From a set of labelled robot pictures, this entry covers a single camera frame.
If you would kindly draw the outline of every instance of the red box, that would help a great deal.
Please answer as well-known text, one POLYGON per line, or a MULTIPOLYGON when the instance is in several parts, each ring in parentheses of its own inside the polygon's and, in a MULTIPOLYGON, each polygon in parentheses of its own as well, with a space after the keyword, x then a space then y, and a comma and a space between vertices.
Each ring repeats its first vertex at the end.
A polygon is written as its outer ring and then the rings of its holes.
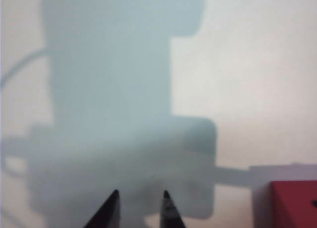
POLYGON ((274 228, 317 228, 317 181, 273 181, 271 190, 274 228))

